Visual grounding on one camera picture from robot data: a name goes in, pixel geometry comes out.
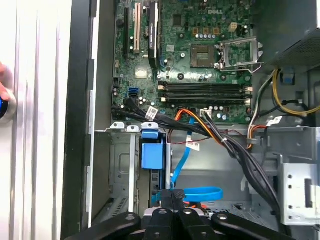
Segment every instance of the motherboard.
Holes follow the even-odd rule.
[[[171,118],[187,108],[218,124],[248,124],[253,88],[246,63],[254,61],[256,43],[251,4],[117,0],[113,106],[132,98]]]

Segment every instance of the black cable bundle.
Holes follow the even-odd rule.
[[[146,112],[140,109],[131,98],[127,98],[124,101],[124,105],[124,109],[113,107],[112,113],[128,117],[139,122],[148,121],[145,118]],[[193,114],[203,122],[203,120],[199,116],[197,116],[195,113]],[[207,137],[210,137],[213,134],[215,138],[219,140],[219,143],[227,149],[230,157],[233,159],[237,159],[249,184],[275,212],[275,217],[277,219],[280,232],[291,236],[290,228],[281,224],[281,208],[277,199],[277,194],[268,181],[268,177],[259,162],[239,142],[234,140],[229,135],[221,133],[215,123],[206,113],[204,114],[204,116],[211,133],[207,132],[207,130],[199,124],[188,124],[179,122],[159,112],[156,114],[153,121],[155,123],[158,123],[159,127],[161,128],[194,132]]]

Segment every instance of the side panel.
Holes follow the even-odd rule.
[[[59,240],[72,3],[3,4],[3,83],[17,113],[0,126],[0,239]]]

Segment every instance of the white pci slot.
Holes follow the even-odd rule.
[[[141,3],[135,4],[133,52],[140,52]]]

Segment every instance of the black pcie slot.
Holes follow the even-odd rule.
[[[123,58],[128,59],[129,47],[129,8],[124,9],[124,29],[123,29]]]

